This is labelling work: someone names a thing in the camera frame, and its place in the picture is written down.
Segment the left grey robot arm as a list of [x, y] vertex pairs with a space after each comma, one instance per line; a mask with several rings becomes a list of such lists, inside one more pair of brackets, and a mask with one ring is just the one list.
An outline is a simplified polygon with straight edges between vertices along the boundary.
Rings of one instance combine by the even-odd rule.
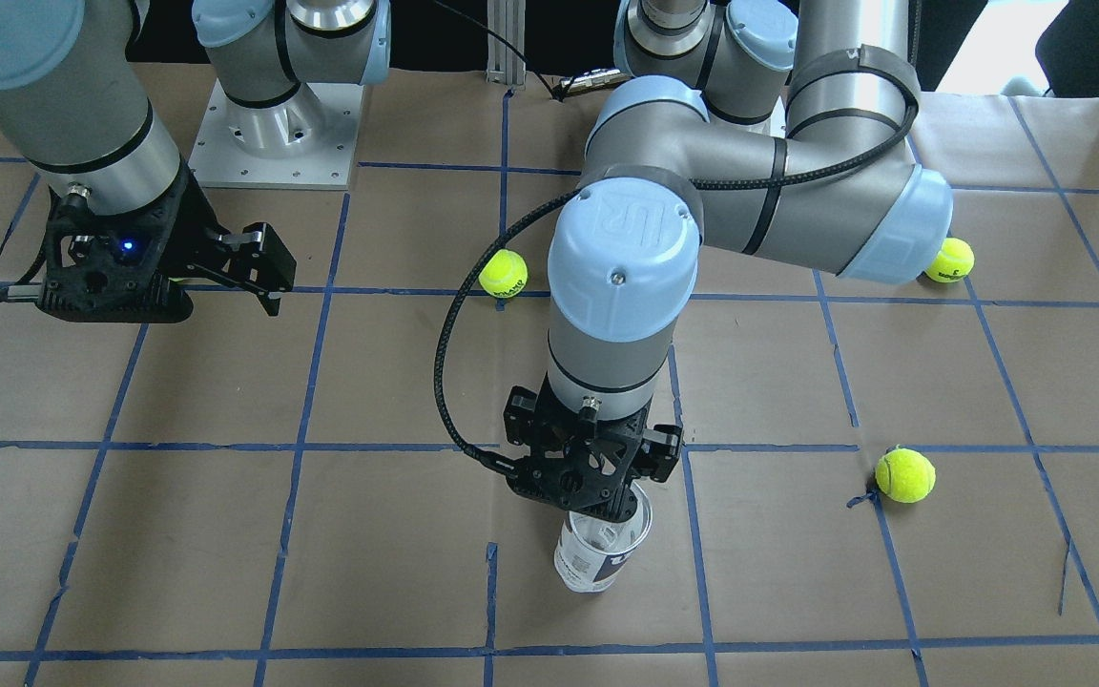
[[550, 391], [645, 408], [702, 246], [900, 285], [939, 256], [952, 190], [907, 160], [921, 99], [906, 1], [624, 1], [632, 81], [586, 138], [550, 245]]

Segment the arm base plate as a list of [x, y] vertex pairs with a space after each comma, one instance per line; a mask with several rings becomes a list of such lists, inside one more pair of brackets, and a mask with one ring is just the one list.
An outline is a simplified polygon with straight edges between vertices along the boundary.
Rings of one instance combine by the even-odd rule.
[[202, 188], [348, 190], [366, 93], [360, 84], [302, 84], [282, 104], [249, 109], [215, 84], [189, 169]]
[[775, 108], [771, 109], [771, 114], [766, 121], [766, 131], [768, 135], [786, 137], [786, 106], [782, 96], [778, 97]]

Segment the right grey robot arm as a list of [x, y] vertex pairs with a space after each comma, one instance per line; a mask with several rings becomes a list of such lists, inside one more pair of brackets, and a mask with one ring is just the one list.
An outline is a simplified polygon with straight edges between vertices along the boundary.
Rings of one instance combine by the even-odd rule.
[[[280, 312], [297, 266], [270, 223], [231, 232], [127, 65], [147, 16], [144, 1], [0, 1], [0, 132], [49, 184], [42, 246], [0, 302], [31, 302], [74, 323], [175, 324], [195, 304], [184, 279], [253, 293]], [[197, 1], [197, 38], [240, 112], [278, 113], [284, 130], [249, 152], [299, 153], [326, 143], [314, 84], [378, 84], [389, 66], [391, 4], [342, 1]], [[680, 426], [647, 426], [650, 380], [602, 385], [553, 364], [539, 392], [517, 386], [503, 417], [508, 458], [463, 439], [444, 394], [453, 326], [471, 285], [511, 239], [550, 212], [565, 239], [617, 178], [547, 201], [495, 239], [454, 296], [433, 361], [433, 399], [449, 439], [518, 492], [580, 503], [629, 483], [663, 483], [681, 450]]]

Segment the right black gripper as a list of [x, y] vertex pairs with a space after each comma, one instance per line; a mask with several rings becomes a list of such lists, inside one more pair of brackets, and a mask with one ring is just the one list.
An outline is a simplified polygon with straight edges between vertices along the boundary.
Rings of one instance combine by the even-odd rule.
[[279, 315], [282, 295], [295, 287], [297, 265], [270, 223], [227, 232], [184, 159], [154, 200], [154, 213], [164, 230], [154, 280], [211, 280], [256, 296], [267, 315]]

